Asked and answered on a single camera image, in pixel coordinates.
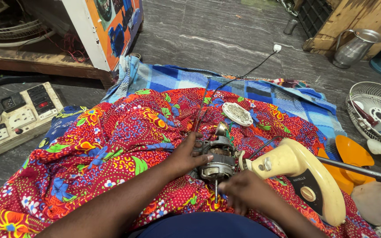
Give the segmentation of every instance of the red wire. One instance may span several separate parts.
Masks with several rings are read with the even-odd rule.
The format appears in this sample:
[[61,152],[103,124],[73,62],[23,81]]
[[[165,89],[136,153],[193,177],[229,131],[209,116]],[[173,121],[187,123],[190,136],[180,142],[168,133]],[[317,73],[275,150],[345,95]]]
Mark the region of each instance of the red wire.
[[[67,53],[69,53],[71,55],[71,57],[78,63],[83,63],[85,61],[87,61],[89,59],[89,57],[85,57],[85,53],[86,53],[86,50],[85,50],[85,47],[83,46],[82,42],[79,40],[79,38],[77,38],[76,35],[74,34],[71,34],[70,32],[67,32],[65,35],[64,35],[64,49],[61,48],[60,46],[58,46],[57,43],[53,42],[51,40],[51,38],[47,35],[48,32],[47,30],[45,30],[45,34],[46,34],[46,38],[48,38],[52,43],[54,43],[58,48],[60,48],[62,51],[65,51]],[[80,51],[80,50],[75,50],[75,41],[77,41],[79,44],[80,44],[80,49],[83,50]],[[79,54],[76,54],[77,56],[80,56],[83,58],[81,60],[78,60],[76,56],[74,56],[75,53],[79,53]]]

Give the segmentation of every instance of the black crate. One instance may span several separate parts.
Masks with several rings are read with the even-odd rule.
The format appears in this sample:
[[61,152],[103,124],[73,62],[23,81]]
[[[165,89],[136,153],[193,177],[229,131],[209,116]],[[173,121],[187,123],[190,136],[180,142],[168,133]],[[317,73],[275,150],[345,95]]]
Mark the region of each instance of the black crate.
[[308,37],[314,37],[332,12],[325,0],[305,0],[298,18]]

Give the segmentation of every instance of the power cord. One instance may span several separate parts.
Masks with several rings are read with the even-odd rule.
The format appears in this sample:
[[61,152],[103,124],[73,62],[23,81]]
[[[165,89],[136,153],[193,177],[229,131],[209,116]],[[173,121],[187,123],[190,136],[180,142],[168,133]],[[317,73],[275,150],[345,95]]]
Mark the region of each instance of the power cord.
[[254,154],[252,154],[248,159],[252,159],[256,154],[258,154],[262,149],[264,149],[264,147],[266,147],[267,145],[269,145],[270,143],[272,143],[275,139],[277,138],[284,138],[283,136],[275,136],[273,137],[271,140],[269,140],[267,143],[263,144],[262,147],[260,149],[258,149]]
[[[280,52],[281,49],[282,49],[282,46],[280,46],[280,45],[274,45],[274,48],[273,48],[274,51],[273,51],[273,53],[271,53],[267,58],[265,58],[265,60],[263,60],[263,61],[262,61],[259,65],[257,65],[255,68],[251,69],[248,73],[246,73],[246,74],[243,75],[243,76],[239,76],[239,77],[237,77],[237,78],[235,78],[235,79],[229,80],[229,81],[225,82],[224,84],[221,84],[220,86],[218,86],[218,87],[214,90],[214,93],[213,93],[213,95],[211,96],[211,99],[209,100],[208,105],[211,104],[211,102],[212,102],[212,100],[213,100],[213,97],[214,97],[214,95],[215,95],[215,93],[217,92],[218,89],[220,89],[220,88],[226,86],[227,84],[230,84],[231,82],[233,82],[233,81],[235,81],[235,80],[237,80],[237,79],[241,79],[241,78],[247,76],[247,75],[250,74],[252,71],[254,71],[254,70],[256,70],[258,67],[260,67],[260,66],[261,66],[265,61],[267,61],[268,58],[270,58],[272,55],[274,55],[275,53]],[[205,115],[207,114],[207,111],[208,111],[208,110],[205,110],[204,115],[203,115],[203,116],[201,117],[201,119],[200,119],[200,122],[202,122],[202,120],[204,119]]]

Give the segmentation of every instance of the blue checkered blanket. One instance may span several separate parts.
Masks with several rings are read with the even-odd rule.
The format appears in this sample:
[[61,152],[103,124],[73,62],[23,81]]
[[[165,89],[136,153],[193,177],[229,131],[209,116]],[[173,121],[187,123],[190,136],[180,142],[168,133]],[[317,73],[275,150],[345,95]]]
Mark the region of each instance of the blue checkered blanket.
[[[115,102],[120,97],[140,89],[166,91],[194,87],[216,89],[229,81],[220,74],[203,69],[181,68],[174,65],[151,65],[140,62],[136,57],[121,57],[119,80],[112,86],[101,102]],[[241,97],[274,104],[287,113],[313,123],[327,137],[325,151],[330,159],[341,161],[335,145],[337,135],[346,136],[336,118],[336,106],[325,96],[311,88],[284,88],[264,80],[235,80],[223,91]]]

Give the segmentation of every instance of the wooden shelf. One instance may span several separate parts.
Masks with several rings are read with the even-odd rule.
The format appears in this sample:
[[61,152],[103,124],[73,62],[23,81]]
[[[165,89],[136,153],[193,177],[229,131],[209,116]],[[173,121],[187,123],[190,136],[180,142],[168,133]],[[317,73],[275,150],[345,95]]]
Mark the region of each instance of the wooden shelf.
[[[51,36],[51,40],[64,44],[58,35]],[[110,72],[94,68],[90,60],[74,61],[48,39],[26,46],[0,48],[0,69],[94,78],[101,80],[106,89],[113,85]]]

